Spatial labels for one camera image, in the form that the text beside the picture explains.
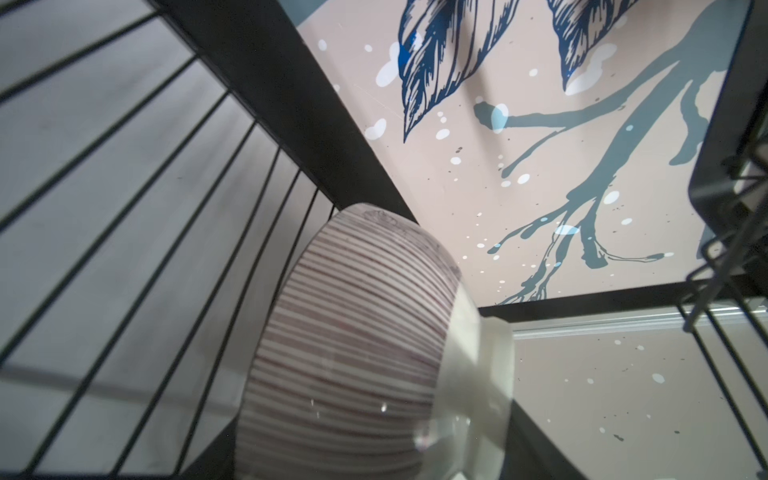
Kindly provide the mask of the pink striped bowl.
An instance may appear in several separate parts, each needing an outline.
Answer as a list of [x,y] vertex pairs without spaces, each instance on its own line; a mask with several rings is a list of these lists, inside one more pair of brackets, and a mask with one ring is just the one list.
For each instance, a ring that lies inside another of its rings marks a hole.
[[239,479],[497,479],[514,333],[447,250],[370,204],[333,217],[283,284],[245,385]]

